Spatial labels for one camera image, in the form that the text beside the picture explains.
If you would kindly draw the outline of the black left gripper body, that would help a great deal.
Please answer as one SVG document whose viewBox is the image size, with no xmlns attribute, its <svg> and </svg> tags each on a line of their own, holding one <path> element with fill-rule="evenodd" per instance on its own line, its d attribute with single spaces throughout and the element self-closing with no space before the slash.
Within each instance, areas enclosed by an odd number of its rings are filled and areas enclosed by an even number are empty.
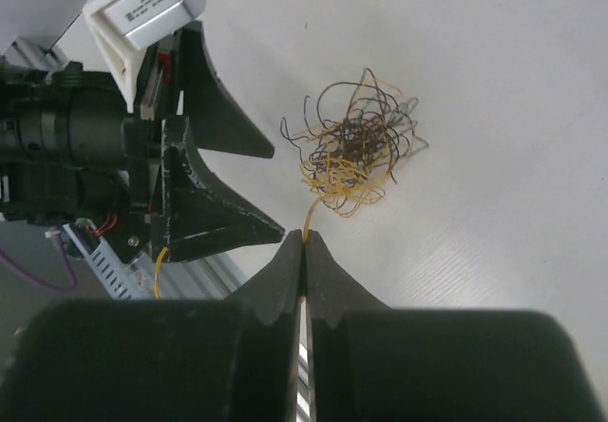
<svg viewBox="0 0 608 422">
<path fill-rule="evenodd" d="M 160 160 L 160 120 L 177 103 L 183 32 L 145 51 L 136 104 L 112 75 L 70 62 L 55 71 L 1 63 L 1 215 L 62 226 L 92 222 L 118 258 L 148 246 L 151 165 Z"/>
</svg>

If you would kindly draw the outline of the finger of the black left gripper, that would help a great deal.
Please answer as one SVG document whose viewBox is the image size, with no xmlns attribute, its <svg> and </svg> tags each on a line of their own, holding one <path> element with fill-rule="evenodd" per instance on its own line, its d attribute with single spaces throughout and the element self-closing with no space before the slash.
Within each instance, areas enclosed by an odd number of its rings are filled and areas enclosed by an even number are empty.
<svg viewBox="0 0 608 422">
<path fill-rule="evenodd" d="M 208 52 L 203 24 L 182 29 L 180 86 L 183 112 L 189 117 L 197 147 L 241 156 L 271 159 L 275 147 L 253 123 L 220 80 Z"/>
<path fill-rule="evenodd" d="M 161 132 L 161 165 L 150 206 L 151 256 L 192 261 L 282 241 L 285 230 L 225 184 L 203 161 L 187 117 Z"/>
</svg>

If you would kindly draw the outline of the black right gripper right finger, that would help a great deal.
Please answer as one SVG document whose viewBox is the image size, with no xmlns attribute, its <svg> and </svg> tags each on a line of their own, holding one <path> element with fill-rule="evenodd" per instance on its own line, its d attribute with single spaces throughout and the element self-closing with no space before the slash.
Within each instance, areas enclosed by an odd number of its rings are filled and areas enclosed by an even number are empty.
<svg viewBox="0 0 608 422">
<path fill-rule="evenodd" d="M 391 308 L 305 244 L 315 421 L 602 421 L 575 345 L 530 310 Z"/>
</svg>

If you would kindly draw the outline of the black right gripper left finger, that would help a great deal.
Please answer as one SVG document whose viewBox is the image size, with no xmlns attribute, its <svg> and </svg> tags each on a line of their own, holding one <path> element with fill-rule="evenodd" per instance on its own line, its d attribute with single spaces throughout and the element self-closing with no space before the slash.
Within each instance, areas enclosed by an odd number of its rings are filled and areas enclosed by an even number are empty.
<svg viewBox="0 0 608 422">
<path fill-rule="evenodd" d="M 222 300 L 54 304 L 2 378 L 5 421 L 293 421 L 302 236 Z"/>
</svg>

